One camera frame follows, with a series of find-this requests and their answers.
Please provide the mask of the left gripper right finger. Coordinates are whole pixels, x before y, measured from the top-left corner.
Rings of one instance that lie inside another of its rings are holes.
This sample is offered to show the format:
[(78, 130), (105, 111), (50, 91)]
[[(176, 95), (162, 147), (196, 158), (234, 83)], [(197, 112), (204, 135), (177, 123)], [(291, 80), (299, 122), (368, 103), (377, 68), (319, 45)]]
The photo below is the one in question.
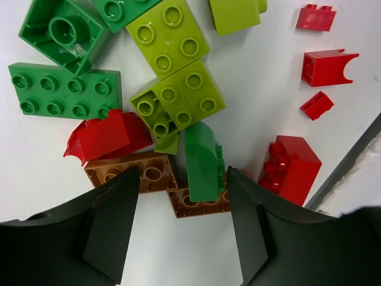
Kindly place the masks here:
[(331, 217), (227, 171), (244, 285), (379, 285), (380, 208)]

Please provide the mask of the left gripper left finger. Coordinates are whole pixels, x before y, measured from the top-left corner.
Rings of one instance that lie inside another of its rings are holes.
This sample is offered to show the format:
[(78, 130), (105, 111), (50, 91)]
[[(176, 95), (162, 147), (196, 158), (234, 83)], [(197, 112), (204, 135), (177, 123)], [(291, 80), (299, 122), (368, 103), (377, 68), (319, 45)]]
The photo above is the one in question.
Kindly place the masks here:
[(120, 284), (139, 186), (131, 167), (60, 206), (2, 222), (1, 284)]

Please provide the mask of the red 2x4 lego brick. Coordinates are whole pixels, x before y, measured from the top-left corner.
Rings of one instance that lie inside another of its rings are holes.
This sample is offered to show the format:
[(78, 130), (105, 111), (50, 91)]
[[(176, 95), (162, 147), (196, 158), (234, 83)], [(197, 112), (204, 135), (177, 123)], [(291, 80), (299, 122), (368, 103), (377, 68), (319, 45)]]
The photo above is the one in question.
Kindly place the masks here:
[(306, 140), (278, 135), (269, 145), (258, 184), (282, 198), (303, 206), (321, 168), (321, 161)]

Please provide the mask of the green curved lego piece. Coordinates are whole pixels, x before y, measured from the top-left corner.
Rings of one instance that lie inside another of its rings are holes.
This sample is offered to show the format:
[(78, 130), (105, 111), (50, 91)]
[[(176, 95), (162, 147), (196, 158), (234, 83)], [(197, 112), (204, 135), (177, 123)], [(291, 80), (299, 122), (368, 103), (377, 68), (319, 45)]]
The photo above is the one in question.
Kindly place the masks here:
[(215, 202), (224, 190), (222, 147), (203, 122), (185, 129), (185, 156), (191, 202)]

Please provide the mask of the red roof lego piece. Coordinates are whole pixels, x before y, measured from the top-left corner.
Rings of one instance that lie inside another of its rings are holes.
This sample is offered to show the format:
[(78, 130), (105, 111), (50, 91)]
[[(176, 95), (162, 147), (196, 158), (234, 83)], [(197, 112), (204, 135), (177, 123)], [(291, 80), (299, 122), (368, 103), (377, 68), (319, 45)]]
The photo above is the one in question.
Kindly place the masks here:
[(153, 144), (149, 129), (134, 112), (112, 109), (105, 119), (81, 122), (72, 131), (64, 157), (77, 157), (81, 164), (120, 158)]

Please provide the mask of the red arch lego piece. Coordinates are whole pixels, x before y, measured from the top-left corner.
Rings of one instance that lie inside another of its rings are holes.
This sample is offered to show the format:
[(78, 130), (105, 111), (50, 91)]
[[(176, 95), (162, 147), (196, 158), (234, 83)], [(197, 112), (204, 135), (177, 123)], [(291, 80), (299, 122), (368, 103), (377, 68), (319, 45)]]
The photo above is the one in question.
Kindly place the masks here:
[(345, 49), (305, 52), (301, 80), (311, 87), (352, 83), (344, 75), (346, 65), (359, 56), (345, 53)]

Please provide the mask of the dark green square lego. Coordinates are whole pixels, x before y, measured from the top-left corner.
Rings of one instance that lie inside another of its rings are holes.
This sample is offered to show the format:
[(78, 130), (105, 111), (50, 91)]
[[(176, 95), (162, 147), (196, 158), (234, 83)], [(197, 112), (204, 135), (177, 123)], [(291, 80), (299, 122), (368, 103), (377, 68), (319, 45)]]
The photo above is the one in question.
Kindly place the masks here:
[(90, 1), (33, 1), (19, 37), (78, 76), (89, 71), (112, 33)]

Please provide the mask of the green sloped lego brick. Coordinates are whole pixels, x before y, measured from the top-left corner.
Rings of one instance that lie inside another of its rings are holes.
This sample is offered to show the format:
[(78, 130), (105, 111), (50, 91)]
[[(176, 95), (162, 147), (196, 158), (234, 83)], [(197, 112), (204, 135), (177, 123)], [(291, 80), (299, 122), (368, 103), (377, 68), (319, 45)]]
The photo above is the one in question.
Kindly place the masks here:
[(90, 2), (111, 32), (117, 33), (161, 0), (91, 0)]

